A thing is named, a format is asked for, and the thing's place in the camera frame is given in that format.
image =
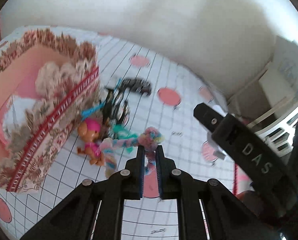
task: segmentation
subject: doll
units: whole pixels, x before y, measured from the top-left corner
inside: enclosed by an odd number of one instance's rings
[[[77,147],[77,154],[89,155],[91,165],[96,164],[103,166],[105,164],[104,154],[100,152],[98,144],[95,142],[99,139],[101,125],[91,119],[86,118],[77,128],[78,135],[85,142],[85,150]]]

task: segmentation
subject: pivot bolt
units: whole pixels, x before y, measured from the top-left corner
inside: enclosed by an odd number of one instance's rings
[[[174,170],[171,171],[171,173],[172,173],[173,175],[175,175],[175,176],[179,176],[179,175],[181,174],[181,171],[178,170],[178,169],[174,169]]]
[[[84,179],[82,181],[82,185],[84,185],[84,186],[89,186],[89,185],[91,185],[91,183],[92,183],[91,179]]]
[[[209,184],[211,186],[217,186],[219,185],[219,181],[217,179],[209,179]]]
[[[130,171],[129,170],[122,170],[122,171],[120,171],[120,174],[122,176],[128,176],[130,174]]]

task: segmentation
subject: pink circle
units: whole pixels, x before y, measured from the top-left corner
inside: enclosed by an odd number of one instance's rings
[[[214,148],[210,146],[208,141],[206,141],[201,147],[202,156],[209,163],[217,160],[217,157],[213,155],[214,152]]]
[[[108,36],[109,35],[109,33],[105,33],[105,32],[100,32],[100,33],[98,33],[100,36]]]
[[[129,59],[130,64],[136,67],[148,67],[150,64],[149,59],[144,56],[134,55]]]
[[[10,223],[12,221],[12,216],[9,207],[6,202],[0,198],[0,219],[6,223]]]
[[[200,87],[199,94],[206,102],[210,102],[211,100],[213,100],[213,96],[211,95],[210,90],[207,87]]]
[[[144,197],[156,198],[159,197],[158,181],[156,178],[156,167],[149,174],[144,177]]]
[[[177,106],[181,103],[180,95],[170,88],[160,88],[158,90],[158,96],[164,104],[169,106]]]

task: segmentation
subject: white wall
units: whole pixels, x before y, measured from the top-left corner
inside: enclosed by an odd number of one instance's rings
[[[189,66],[231,95],[268,61],[279,34],[298,42],[288,0],[9,0],[5,37],[22,25],[110,33]]]

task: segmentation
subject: gift box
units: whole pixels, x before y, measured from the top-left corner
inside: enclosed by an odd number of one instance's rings
[[[99,97],[96,48],[27,31],[0,57],[0,188],[38,190],[58,151]]]

